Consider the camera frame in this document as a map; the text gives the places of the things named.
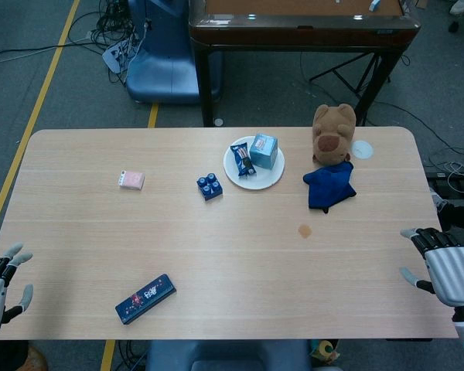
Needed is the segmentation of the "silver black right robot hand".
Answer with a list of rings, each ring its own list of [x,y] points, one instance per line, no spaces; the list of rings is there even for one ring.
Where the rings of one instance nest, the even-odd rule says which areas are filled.
[[[412,286],[434,294],[446,306],[464,307],[464,246],[449,233],[434,228],[400,232],[409,239],[424,260],[429,279],[422,280],[406,267],[401,276]]]

